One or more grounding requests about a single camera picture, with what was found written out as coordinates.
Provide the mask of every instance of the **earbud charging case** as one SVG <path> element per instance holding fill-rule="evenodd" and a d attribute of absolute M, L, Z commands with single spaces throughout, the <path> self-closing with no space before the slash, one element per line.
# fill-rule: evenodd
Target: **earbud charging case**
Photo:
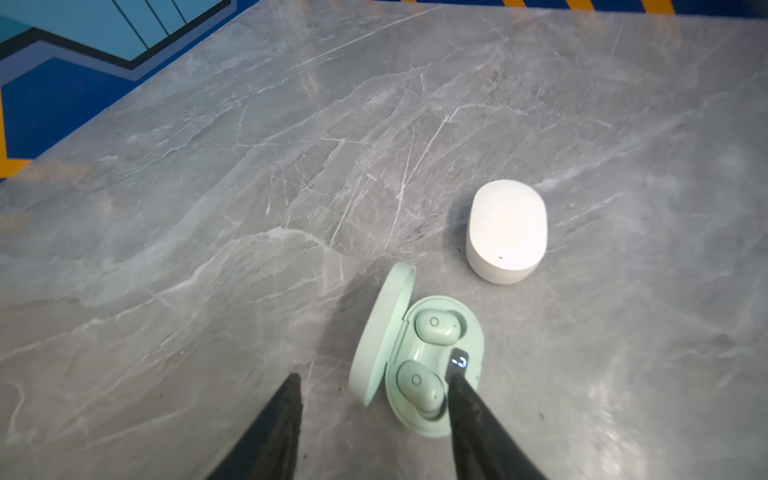
<path fill-rule="evenodd" d="M 475 194 L 467 226 L 467 261 L 491 283 L 517 283 L 547 250 L 547 209 L 526 184 L 495 180 Z"/>
<path fill-rule="evenodd" d="M 349 371 L 349 391 L 367 406 L 384 378 L 387 399 L 400 422 L 425 437 L 443 437 L 451 432 L 446 374 L 463 374 L 477 389 L 485 348 L 482 329 L 469 308 L 448 296 L 427 296 L 409 308 L 414 281 L 415 268 L 407 263 L 398 262 L 389 271 L 357 346 Z M 415 318 L 425 309 L 456 315 L 462 328 L 456 343 L 432 345 L 419 338 Z M 442 381 L 445 403 L 434 419 L 421 416 L 397 386 L 398 368 L 406 360 L 423 364 Z"/>

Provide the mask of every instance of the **earbud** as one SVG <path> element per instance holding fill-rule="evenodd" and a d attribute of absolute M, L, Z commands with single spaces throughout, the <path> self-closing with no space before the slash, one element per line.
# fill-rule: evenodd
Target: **earbud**
<path fill-rule="evenodd" d="M 462 333 L 456 315 L 443 310 L 422 310 L 416 316 L 416 334 L 427 343 L 452 345 Z"/>
<path fill-rule="evenodd" d="M 432 370 L 415 360 L 407 360 L 397 371 L 397 386 L 426 419 L 440 416 L 445 388 Z"/>

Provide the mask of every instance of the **white charging case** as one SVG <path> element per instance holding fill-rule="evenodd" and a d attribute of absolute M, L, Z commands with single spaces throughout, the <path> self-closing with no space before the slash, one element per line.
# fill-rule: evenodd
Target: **white charging case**
<path fill-rule="evenodd" d="M 467 260 L 491 283 L 527 277 L 547 250 L 547 209 L 536 190 L 514 180 L 480 187 L 467 227 Z"/>

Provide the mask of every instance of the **black display screen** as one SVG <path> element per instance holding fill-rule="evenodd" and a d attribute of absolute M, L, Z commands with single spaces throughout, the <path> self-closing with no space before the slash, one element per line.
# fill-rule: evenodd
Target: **black display screen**
<path fill-rule="evenodd" d="M 454 348 L 448 358 L 448 368 L 445 369 L 445 381 L 450 382 L 454 375 L 464 376 L 469 365 L 469 354 L 462 349 Z"/>

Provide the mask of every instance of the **green lid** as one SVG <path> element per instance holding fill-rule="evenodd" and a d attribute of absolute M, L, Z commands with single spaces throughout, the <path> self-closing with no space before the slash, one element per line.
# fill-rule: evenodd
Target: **green lid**
<path fill-rule="evenodd" d="M 384 377 L 384 368 L 395 348 L 402 318 L 411 302 L 415 278 L 416 268 L 403 262 L 395 263 L 384 280 L 357 344 L 348 388 L 365 406 L 371 403 Z"/>

